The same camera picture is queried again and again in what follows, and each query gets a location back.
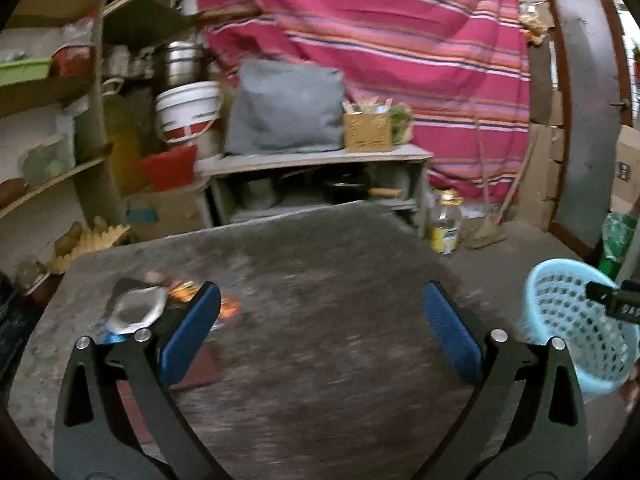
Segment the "clear plastic container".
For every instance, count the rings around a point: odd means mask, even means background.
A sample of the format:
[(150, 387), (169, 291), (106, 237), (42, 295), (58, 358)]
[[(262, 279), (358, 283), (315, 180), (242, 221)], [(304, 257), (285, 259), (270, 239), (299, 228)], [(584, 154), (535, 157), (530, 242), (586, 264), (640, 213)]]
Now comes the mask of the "clear plastic container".
[(65, 134), (47, 136), (18, 158), (21, 176), (32, 188), (75, 167), (74, 141)]

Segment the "white plastic bucket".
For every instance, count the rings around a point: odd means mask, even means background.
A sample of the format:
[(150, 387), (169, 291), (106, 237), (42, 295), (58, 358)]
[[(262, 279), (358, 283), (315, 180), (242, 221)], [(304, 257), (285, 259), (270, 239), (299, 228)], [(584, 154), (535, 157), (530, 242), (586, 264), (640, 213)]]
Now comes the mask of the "white plastic bucket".
[(194, 145), (196, 158), (219, 157), (222, 134), (215, 129), (221, 94), (216, 81), (199, 81), (162, 92), (155, 100), (157, 135), (168, 148)]

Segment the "yellow egg tray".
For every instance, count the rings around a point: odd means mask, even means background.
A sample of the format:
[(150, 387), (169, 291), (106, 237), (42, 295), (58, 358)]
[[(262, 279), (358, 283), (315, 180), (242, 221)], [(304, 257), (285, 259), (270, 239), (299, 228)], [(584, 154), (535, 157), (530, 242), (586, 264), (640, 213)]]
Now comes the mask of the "yellow egg tray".
[(102, 252), (122, 244), (129, 236), (131, 226), (119, 224), (109, 226), (104, 232), (87, 232), (82, 234), (75, 247), (64, 256), (56, 256), (46, 263), (47, 269), (53, 274), (64, 274), (70, 265), (80, 256)]

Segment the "grey low shelf unit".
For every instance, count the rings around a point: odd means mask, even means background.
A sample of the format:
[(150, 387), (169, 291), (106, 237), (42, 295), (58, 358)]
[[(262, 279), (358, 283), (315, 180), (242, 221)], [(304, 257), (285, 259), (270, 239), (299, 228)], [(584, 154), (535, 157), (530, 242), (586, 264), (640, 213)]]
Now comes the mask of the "grey low shelf unit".
[(370, 188), (399, 188), (398, 198), (368, 200), (406, 217), (424, 237), (431, 159), (423, 148), (404, 144), (375, 153), (341, 150), (209, 157), (195, 163), (195, 172), (208, 184), (223, 226), (334, 206), (323, 198), (323, 187), (329, 182), (358, 182)]

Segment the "red striped hanging cloth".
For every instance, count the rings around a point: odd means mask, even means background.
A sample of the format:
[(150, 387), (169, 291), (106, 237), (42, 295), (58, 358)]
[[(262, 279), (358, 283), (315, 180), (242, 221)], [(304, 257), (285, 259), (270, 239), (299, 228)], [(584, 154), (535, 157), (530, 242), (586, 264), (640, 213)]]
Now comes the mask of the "red striped hanging cloth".
[(413, 114), (435, 188), (500, 202), (527, 150), (529, 62), (518, 0), (198, 0), (228, 74), (248, 58), (343, 73), (353, 96)]

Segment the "brown potato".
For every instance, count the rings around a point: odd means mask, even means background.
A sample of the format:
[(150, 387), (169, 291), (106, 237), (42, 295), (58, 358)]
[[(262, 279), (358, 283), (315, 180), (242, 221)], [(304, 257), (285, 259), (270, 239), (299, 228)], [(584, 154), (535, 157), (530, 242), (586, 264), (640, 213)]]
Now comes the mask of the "brown potato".
[(68, 231), (54, 242), (55, 255), (65, 256), (69, 254), (79, 243), (82, 234), (84, 234), (84, 226), (75, 221)]

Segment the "yellow-label oil bottle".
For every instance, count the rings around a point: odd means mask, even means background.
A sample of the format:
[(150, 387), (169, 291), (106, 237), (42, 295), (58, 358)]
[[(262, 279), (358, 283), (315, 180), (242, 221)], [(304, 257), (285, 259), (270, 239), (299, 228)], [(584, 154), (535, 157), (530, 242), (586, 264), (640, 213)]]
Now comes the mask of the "yellow-label oil bottle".
[(432, 209), (428, 239), (434, 252), (449, 255), (460, 240), (463, 198), (452, 188), (438, 192)]

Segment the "large amber oil jug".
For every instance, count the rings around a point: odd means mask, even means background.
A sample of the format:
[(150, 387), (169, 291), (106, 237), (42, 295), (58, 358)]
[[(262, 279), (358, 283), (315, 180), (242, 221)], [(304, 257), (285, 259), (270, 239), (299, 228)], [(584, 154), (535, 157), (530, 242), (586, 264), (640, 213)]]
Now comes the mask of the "large amber oil jug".
[(105, 133), (112, 144), (108, 161), (122, 197), (136, 194), (146, 187), (140, 167), (138, 128), (127, 100), (119, 94), (124, 82), (120, 77), (108, 78), (101, 87)]

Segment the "light blue plastic basket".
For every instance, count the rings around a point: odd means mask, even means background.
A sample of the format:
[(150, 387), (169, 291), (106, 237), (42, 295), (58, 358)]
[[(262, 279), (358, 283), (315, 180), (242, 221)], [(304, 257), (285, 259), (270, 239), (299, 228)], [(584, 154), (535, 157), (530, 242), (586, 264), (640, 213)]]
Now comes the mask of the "light blue plastic basket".
[(572, 357), (584, 400), (618, 390), (639, 359), (639, 327), (610, 318), (587, 298), (590, 282), (614, 287), (599, 270), (572, 259), (550, 259), (529, 272), (521, 333), (532, 344), (559, 337)]

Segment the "grey fabric cover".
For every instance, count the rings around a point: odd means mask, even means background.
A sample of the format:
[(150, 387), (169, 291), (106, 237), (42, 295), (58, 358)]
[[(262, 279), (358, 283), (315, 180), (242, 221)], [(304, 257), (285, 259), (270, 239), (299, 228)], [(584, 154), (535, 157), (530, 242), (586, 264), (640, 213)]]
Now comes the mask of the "grey fabric cover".
[(229, 115), (232, 155), (338, 151), (344, 146), (344, 75), (335, 68), (246, 60)]

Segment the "green plastic tray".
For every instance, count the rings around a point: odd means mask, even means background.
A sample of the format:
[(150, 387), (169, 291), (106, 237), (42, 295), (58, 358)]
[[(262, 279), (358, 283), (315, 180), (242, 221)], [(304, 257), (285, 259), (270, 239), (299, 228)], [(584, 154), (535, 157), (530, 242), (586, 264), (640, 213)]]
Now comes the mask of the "green plastic tray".
[(30, 58), (0, 63), (0, 86), (21, 84), (46, 79), (49, 75), (52, 60), (50, 58)]

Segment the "blue plastic bag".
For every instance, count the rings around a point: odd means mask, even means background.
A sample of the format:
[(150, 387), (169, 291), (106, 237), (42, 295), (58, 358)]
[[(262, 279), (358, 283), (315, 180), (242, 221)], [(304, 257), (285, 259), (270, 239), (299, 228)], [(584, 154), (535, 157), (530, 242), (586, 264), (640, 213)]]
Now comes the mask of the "blue plastic bag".
[(120, 344), (127, 340), (126, 335), (119, 335), (107, 330), (98, 340), (98, 344)]

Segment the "large cardboard box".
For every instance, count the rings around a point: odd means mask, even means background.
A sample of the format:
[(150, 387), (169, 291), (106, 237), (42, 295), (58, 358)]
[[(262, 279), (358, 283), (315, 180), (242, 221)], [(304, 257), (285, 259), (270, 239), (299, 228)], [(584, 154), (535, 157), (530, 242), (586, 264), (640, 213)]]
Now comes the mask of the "large cardboard box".
[(194, 181), (182, 188), (127, 197), (126, 220), (132, 236), (139, 242), (147, 242), (211, 228), (207, 189), (205, 181)]

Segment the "wooden wall shelf unit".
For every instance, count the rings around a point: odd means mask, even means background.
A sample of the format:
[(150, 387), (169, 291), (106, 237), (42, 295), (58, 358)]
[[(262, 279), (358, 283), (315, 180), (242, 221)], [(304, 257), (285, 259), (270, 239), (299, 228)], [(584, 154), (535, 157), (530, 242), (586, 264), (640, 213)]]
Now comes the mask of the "wooden wall shelf unit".
[[(1, 270), (46, 261), (78, 221), (125, 219), (108, 156), (103, 48), (153, 47), (191, 27), (162, 0), (20, 0), (1, 32), (1, 62), (50, 58), (46, 79), (1, 87)], [(47, 136), (74, 141), (76, 167), (32, 188), (18, 158)]]

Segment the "green leafy vegetables bag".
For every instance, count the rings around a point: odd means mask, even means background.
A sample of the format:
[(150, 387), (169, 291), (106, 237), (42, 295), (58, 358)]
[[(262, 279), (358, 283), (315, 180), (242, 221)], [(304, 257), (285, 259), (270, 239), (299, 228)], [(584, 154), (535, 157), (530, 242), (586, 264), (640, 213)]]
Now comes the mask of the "green leafy vegetables bag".
[(408, 104), (397, 103), (390, 107), (390, 128), (392, 128), (392, 143), (394, 145), (411, 142), (413, 137), (412, 124), (413, 114)]

